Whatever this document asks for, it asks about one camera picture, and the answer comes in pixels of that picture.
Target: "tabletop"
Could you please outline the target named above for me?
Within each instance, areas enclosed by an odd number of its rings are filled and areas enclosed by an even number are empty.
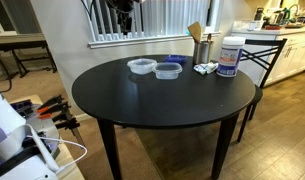
[[[76,104],[87,114],[113,124],[149,128],[181,128],[214,123],[239,113],[255,92],[251,79],[193,70],[192,57],[175,80],[157,79],[154,72],[137,75],[127,62],[138,58],[163,61],[166,55],[122,58],[93,67],[73,83]]]

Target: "chair back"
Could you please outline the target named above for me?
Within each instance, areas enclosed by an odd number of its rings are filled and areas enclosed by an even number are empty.
[[[245,49],[243,49],[243,51],[242,51],[242,57],[241,57],[240,61],[251,60],[252,62],[256,63],[258,66],[260,66],[261,68],[263,68],[265,70],[264,76],[258,85],[260,88],[264,87],[265,82],[266,82],[267,78],[269,77],[276,61],[278,60],[286,41],[287,41],[287,39],[283,39],[283,40],[246,39],[246,41],[245,41],[246,45],[271,47],[266,50],[259,50],[256,52],[249,52],[248,50],[245,50]]]

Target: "white wall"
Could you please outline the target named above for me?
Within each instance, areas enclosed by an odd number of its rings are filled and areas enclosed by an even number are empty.
[[[73,107],[76,106],[71,95],[73,81],[91,67],[117,58],[136,55],[193,54],[192,39],[89,49],[87,43],[91,41],[90,29],[80,0],[31,0],[31,2]],[[213,58],[219,57],[222,38],[230,35],[233,21],[252,19],[256,6],[265,6],[268,2],[268,0],[255,2],[225,0],[221,15],[222,35],[214,38]]]

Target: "baseboard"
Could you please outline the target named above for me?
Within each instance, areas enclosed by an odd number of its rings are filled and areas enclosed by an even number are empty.
[[[76,115],[75,118],[78,122],[81,122],[81,121],[89,120],[93,117],[84,113],[84,114]]]

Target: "stainless steel container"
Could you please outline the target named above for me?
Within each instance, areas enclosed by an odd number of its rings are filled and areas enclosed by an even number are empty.
[[[213,41],[201,41],[200,43],[195,42],[193,63],[194,64],[206,64],[210,62],[210,55]]]

